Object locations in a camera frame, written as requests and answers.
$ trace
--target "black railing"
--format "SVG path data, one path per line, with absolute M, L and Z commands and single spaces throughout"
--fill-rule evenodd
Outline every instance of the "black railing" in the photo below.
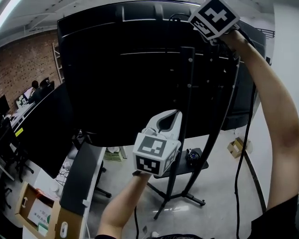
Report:
M 275 37 L 275 31 L 261 29 L 261 28 L 257 28 L 257 30 L 260 30 L 262 33 L 264 33 L 267 39 L 271 39 Z

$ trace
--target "ceiling light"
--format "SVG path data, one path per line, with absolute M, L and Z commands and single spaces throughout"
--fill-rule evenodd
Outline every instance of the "ceiling light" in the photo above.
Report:
M 15 6 L 20 2 L 21 0 L 10 0 L 9 3 L 6 5 L 4 10 L 2 11 L 0 15 L 0 28 L 2 27 L 3 23 L 7 19 L 7 17 L 10 15 L 12 10 L 15 8 Z

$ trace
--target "ceiling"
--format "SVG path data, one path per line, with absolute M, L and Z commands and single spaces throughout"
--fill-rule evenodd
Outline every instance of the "ceiling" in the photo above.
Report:
M 0 9 L 9 1 L 0 0 Z M 0 47 L 31 34 L 56 29 L 57 20 L 64 16 L 121 1 L 127 0 L 21 0 L 0 28 Z M 265 18 L 274 23 L 273 0 L 225 1 L 242 17 Z

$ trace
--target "black shirt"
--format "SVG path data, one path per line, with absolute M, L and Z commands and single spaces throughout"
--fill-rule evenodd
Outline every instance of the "black shirt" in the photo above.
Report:
M 38 88 L 34 91 L 32 97 L 30 97 L 30 98 L 28 99 L 28 103 L 31 104 L 31 103 L 35 102 L 36 104 L 38 104 L 39 102 L 41 102 L 42 99 L 43 99 L 43 98 L 42 98 L 42 89 L 41 89 L 40 87 L 38 87 Z
M 299 238 L 295 227 L 298 195 L 290 200 L 271 208 L 258 219 L 251 222 L 251 235 L 248 239 L 294 239 Z M 202 239 L 195 235 L 173 234 L 157 239 Z M 115 239 L 107 235 L 98 235 L 95 239 Z

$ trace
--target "yellow sticker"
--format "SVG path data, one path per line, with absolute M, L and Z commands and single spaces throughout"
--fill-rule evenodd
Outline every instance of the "yellow sticker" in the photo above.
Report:
M 20 128 L 17 132 L 15 132 L 15 136 L 18 137 L 23 131 L 23 128 Z

